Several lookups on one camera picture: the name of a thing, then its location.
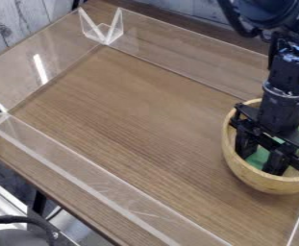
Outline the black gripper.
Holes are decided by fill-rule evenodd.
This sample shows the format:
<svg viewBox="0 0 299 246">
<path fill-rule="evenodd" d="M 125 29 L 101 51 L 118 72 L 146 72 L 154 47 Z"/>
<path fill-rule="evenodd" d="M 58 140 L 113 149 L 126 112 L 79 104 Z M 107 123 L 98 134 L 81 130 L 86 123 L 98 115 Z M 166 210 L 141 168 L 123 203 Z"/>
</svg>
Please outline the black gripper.
<svg viewBox="0 0 299 246">
<path fill-rule="evenodd" d="M 290 91 L 264 83 L 260 107 L 234 106 L 236 152 L 245 160 L 262 146 L 270 152 L 262 171 L 281 176 L 289 166 L 299 171 L 299 87 Z"/>
</svg>

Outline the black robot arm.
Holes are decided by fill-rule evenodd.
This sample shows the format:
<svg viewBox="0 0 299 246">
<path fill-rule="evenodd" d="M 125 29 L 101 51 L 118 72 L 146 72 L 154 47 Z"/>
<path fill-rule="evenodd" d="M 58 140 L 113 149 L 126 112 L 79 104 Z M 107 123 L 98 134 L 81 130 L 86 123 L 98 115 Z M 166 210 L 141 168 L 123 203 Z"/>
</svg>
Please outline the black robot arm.
<svg viewBox="0 0 299 246">
<path fill-rule="evenodd" d="M 249 158 L 269 151 L 262 171 L 282 175 L 299 170 L 299 0 L 217 0 L 226 19 L 242 37 L 268 38 L 270 75 L 256 108 L 236 105 L 230 125 L 237 129 L 236 152 Z"/>
</svg>

